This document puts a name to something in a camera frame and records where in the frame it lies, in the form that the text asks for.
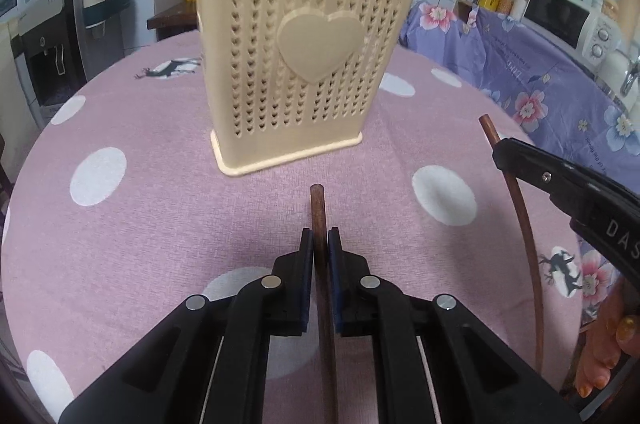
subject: metal screw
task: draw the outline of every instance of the metal screw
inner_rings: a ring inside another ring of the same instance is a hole
[[[265,276],[264,278],[262,278],[261,283],[265,289],[275,289],[276,287],[280,286],[282,280],[278,276],[273,276],[273,274],[270,274],[269,276]]]
[[[185,302],[185,305],[187,305],[187,308],[189,310],[200,310],[205,306],[206,302],[207,299],[204,296],[196,294],[195,296],[189,296],[187,298],[187,301]]]
[[[365,289],[375,289],[376,287],[380,287],[380,278],[376,276],[363,276],[360,278],[360,285]]]
[[[456,306],[456,299],[449,294],[442,294],[436,298],[438,307],[445,310],[451,310]]]

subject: fingernail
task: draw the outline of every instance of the fingernail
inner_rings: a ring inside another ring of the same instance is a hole
[[[609,318],[607,320],[607,332],[609,333],[609,336],[615,335],[616,330],[618,330],[618,323],[616,323],[615,319]]]
[[[607,386],[607,378],[606,377],[599,377],[596,379],[596,382],[594,382],[594,386],[596,388],[598,388],[598,390],[602,390],[602,388],[604,388],[605,386]]]
[[[616,330],[616,339],[620,343],[626,343],[631,340],[633,336],[636,335],[636,318],[631,316],[626,316],[622,318],[622,321],[618,325],[618,330]]]
[[[589,390],[589,388],[587,388],[586,386],[581,386],[580,388],[578,388],[578,393],[583,399],[585,399],[589,396],[591,390]]]

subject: white polka dot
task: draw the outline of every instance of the white polka dot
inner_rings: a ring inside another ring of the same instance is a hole
[[[412,184],[424,210],[447,226],[466,226],[478,213],[473,191],[450,169],[424,166],[414,173]]]
[[[205,290],[202,291],[202,295],[209,298],[210,301],[235,296],[247,283],[251,283],[253,280],[267,274],[271,274],[271,269],[266,267],[234,269],[210,281]]]
[[[385,75],[382,77],[380,88],[404,98],[410,98],[415,94],[415,89],[411,83],[388,72],[385,72]]]
[[[234,296],[247,283],[270,273],[271,269],[265,267],[241,267],[218,276],[207,285],[202,294],[210,300]],[[271,337],[267,379],[284,377],[307,364],[316,355],[318,342],[318,309],[312,301],[306,333],[300,337]]]
[[[65,376],[53,359],[40,350],[29,354],[27,375],[42,404],[52,419],[58,422],[64,409],[74,399]]]
[[[440,81],[442,81],[443,83],[446,83],[447,85],[451,85],[452,87],[455,87],[458,89],[462,87],[462,82],[458,79],[458,77],[454,76],[450,72],[447,72],[446,70],[431,69],[431,74],[433,74],[433,77],[439,79]]]
[[[94,151],[76,168],[69,185],[74,202],[94,206],[111,195],[124,177],[127,158],[122,150],[107,147]]]
[[[6,209],[6,216],[4,217],[4,226],[2,227],[2,243],[6,238],[6,233],[9,230],[9,220],[11,220],[11,206]]]
[[[71,119],[74,115],[78,114],[82,106],[84,106],[85,101],[86,97],[84,96],[73,96],[70,98],[60,107],[60,110],[56,112],[56,115],[51,118],[51,124],[61,125],[66,120]]]

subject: purple floral tablecloth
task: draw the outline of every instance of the purple floral tablecloth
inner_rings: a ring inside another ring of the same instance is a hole
[[[501,107],[533,143],[640,193],[640,131],[562,50],[503,14],[475,8],[467,23],[426,2],[401,43],[456,72]],[[590,244],[582,253],[583,322],[617,278]]]

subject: heart shape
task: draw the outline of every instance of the heart shape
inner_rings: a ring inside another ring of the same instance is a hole
[[[287,66],[308,83],[317,83],[362,46],[364,27],[350,11],[327,16],[300,8],[282,19],[277,40]]]

